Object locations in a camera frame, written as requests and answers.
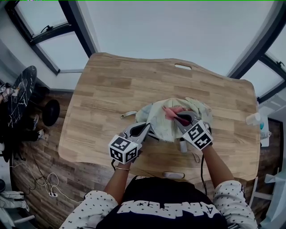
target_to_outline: bracelet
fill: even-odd
[[[118,166],[116,166],[116,169],[130,171],[130,169],[124,169],[124,168],[120,168],[120,167],[118,167]]]

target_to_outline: star print sleeve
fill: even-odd
[[[238,181],[225,181],[214,191],[213,203],[226,218],[232,229],[257,229],[257,222],[251,208],[246,204],[244,191]]]
[[[84,201],[66,218],[60,229],[95,228],[118,205],[116,200],[102,191],[90,191]]]

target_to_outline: light green cloth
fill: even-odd
[[[213,114],[211,108],[195,99],[186,97],[185,99],[170,98],[149,104],[139,110],[136,114],[137,122],[150,123],[156,136],[164,141],[174,142],[175,139],[181,138],[182,132],[174,125],[172,120],[166,119],[165,107],[182,106],[184,108],[191,108],[203,122],[208,123],[210,126],[213,121]]]

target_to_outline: white marker cube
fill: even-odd
[[[130,162],[138,156],[138,144],[115,135],[109,142],[109,155],[122,164]]]
[[[183,138],[190,142],[198,150],[202,150],[213,141],[210,131],[202,120],[193,125],[184,135]]]

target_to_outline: wooden floor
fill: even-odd
[[[21,146],[21,153],[26,158],[26,163],[29,165],[35,178],[41,177],[41,174],[34,162],[33,156],[44,176],[47,177],[50,173],[56,173],[59,178],[58,188],[67,197],[75,201],[81,201],[88,191],[103,190],[113,174],[113,169],[89,163],[72,163],[59,157],[59,138],[71,97],[72,93],[52,92],[45,98],[45,101],[42,103],[43,105],[50,99],[57,99],[59,101],[61,105],[60,117],[52,127],[44,126],[40,119],[38,129],[44,128],[46,130],[44,139],[36,142],[24,142]],[[41,113],[38,110],[34,110],[33,113],[38,113],[41,117]],[[271,194],[273,185],[266,185],[264,177],[266,174],[276,174],[277,167],[279,166],[280,126],[275,122],[269,122],[269,129],[273,134],[270,137],[270,146],[267,149],[261,150],[257,190]],[[13,160],[13,165],[15,166],[21,162]],[[20,165],[13,169],[13,180],[16,187],[25,193],[29,192],[29,187],[34,187],[34,179],[25,165]],[[52,184],[56,183],[54,175],[50,176],[50,180]],[[249,202],[254,181],[241,182],[245,187],[246,200]],[[40,179],[39,183],[44,184],[45,181]],[[212,199],[214,187],[211,181],[206,181],[206,185],[208,196]],[[203,191],[202,183],[196,184],[196,188]],[[36,216],[38,228],[59,228],[69,213],[78,205],[78,203],[60,194],[56,188],[53,190],[59,195],[57,198],[51,198],[45,186],[37,184],[36,189],[32,190],[25,197],[30,207],[30,213]],[[263,217],[263,213],[267,211],[268,206],[269,201],[254,199],[252,208],[258,222],[261,221],[261,216]]]

